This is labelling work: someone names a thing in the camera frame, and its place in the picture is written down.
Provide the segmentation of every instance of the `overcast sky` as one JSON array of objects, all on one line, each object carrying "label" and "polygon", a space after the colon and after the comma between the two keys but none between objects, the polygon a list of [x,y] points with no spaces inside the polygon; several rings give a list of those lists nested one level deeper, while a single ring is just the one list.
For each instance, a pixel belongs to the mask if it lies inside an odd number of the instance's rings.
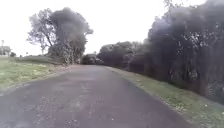
[{"label": "overcast sky", "polygon": [[[205,0],[189,0],[201,4]],[[164,13],[162,0],[1,0],[0,40],[17,55],[40,54],[40,48],[26,41],[29,16],[39,10],[70,7],[81,13],[94,34],[88,36],[86,53],[99,51],[104,44],[143,41],[155,16]]]}]

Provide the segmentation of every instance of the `road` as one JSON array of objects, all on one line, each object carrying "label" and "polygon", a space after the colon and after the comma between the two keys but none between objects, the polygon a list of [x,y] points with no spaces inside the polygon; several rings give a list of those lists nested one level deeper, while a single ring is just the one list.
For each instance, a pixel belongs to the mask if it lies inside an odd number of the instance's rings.
[{"label": "road", "polygon": [[83,66],[0,96],[0,128],[192,128],[107,68]]}]

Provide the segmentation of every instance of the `grass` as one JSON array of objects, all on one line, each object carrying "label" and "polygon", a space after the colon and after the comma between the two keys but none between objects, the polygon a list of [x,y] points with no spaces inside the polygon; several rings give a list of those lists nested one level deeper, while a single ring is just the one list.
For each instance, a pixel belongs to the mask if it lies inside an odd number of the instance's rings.
[{"label": "grass", "polygon": [[46,64],[19,63],[9,58],[0,58],[0,89],[13,84],[36,79],[49,74]]},{"label": "grass", "polygon": [[46,56],[26,56],[26,57],[17,57],[15,58],[17,62],[25,63],[36,63],[36,64],[54,64],[60,65],[60,63],[55,62],[52,58]]},{"label": "grass", "polygon": [[143,75],[108,68],[131,81],[149,95],[158,97],[197,128],[224,128],[224,106],[193,92],[178,89]]}]

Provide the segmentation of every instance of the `paved path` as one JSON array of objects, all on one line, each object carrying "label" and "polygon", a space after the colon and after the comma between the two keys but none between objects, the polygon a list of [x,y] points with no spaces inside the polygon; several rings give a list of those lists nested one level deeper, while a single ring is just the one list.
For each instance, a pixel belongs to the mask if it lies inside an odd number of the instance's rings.
[{"label": "paved path", "polygon": [[0,96],[0,128],[192,127],[118,74],[83,66]]}]

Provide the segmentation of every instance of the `foliage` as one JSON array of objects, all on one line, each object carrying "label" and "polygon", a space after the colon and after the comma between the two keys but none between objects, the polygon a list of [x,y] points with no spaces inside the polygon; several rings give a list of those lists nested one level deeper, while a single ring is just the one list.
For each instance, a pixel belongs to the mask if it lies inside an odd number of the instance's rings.
[{"label": "foliage", "polygon": [[198,6],[170,4],[156,18],[147,39],[101,48],[106,65],[167,81],[224,103],[224,2],[209,0]]},{"label": "foliage", "polygon": [[130,58],[137,52],[140,44],[137,42],[118,42],[117,44],[104,45],[97,55],[105,65],[124,68]]},{"label": "foliage", "polygon": [[40,44],[42,50],[56,43],[55,28],[50,21],[52,13],[50,9],[44,9],[30,17],[32,29],[27,40],[31,44]]},{"label": "foliage", "polygon": [[103,61],[97,58],[96,54],[86,54],[82,57],[81,63],[84,65],[103,65]]},{"label": "foliage", "polygon": [[42,50],[48,47],[51,58],[66,64],[75,63],[82,56],[86,35],[93,33],[84,17],[70,8],[55,12],[45,9],[30,21],[33,29],[28,40],[39,43]]}]

